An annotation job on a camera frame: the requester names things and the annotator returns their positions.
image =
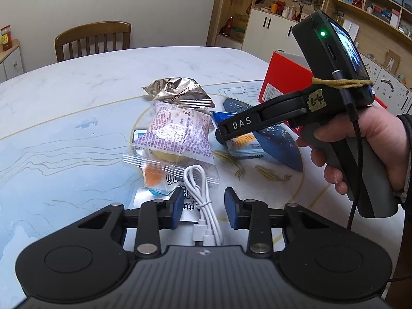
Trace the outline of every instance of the blue snack package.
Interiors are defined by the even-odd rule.
[[[213,111],[213,120],[215,123],[219,123],[226,118],[234,116],[232,113]],[[260,146],[260,143],[256,140],[253,133],[247,133],[245,135],[233,138],[226,141],[227,148],[230,155],[233,157],[261,157],[264,154],[264,150]]]

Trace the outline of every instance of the gray handle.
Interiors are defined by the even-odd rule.
[[[326,157],[326,163],[338,168],[343,173],[343,181],[348,185],[348,197],[354,199],[357,184],[358,152],[355,138],[346,138],[336,143],[325,143],[316,139],[313,132],[319,123],[304,126],[300,132],[312,147],[320,149]],[[366,218],[384,218],[396,214],[398,204],[393,197],[384,164],[363,138],[363,185],[358,203],[358,212]]]

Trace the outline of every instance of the crosshair logo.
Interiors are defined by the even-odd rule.
[[[205,249],[205,248],[204,248],[203,250],[200,250],[200,251],[199,251],[199,254],[202,255],[202,256],[204,256],[204,257],[207,256],[207,255],[209,255],[210,253],[211,253],[211,252],[210,252],[209,250]]]

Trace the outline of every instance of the black sleeve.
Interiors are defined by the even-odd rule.
[[[406,130],[406,136],[408,137],[409,140],[409,154],[410,151],[412,150],[412,115],[408,114],[402,114],[398,115],[398,118],[402,121],[403,125],[405,126]],[[406,177],[406,180],[409,180],[410,182],[410,174],[411,174],[411,163],[409,162],[409,168],[408,168],[408,175]],[[406,195],[406,201],[401,204],[403,210],[405,210],[405,213],[407,214],[407,218],[409,223],[412,223],[412,184],[409,184],[409,188],[407,190],[407,195]]]

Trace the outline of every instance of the silver bolt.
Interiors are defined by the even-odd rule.
[[[251,251],[258,254],[268,253],[270,251],[270,247],[264,243],[256,243],[251,245]]]
[[[137,251],[141,254],[152,254],[157,251],[157,246],[150,243],[140,244],[137,247]]]

